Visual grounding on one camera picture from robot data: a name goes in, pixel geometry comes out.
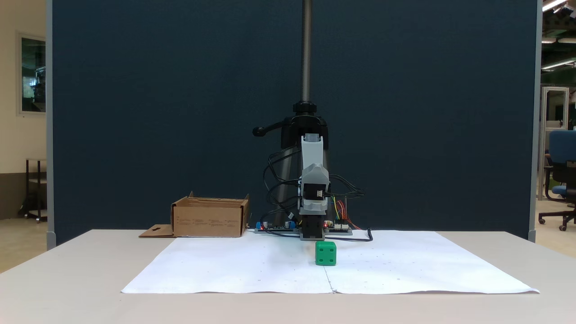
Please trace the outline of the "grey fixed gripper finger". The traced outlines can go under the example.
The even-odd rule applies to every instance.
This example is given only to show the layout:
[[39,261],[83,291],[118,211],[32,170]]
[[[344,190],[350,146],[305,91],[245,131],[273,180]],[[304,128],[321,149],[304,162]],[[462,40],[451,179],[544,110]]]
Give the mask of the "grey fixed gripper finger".
[[300,201],[300,215],[326,215],[327,201]]

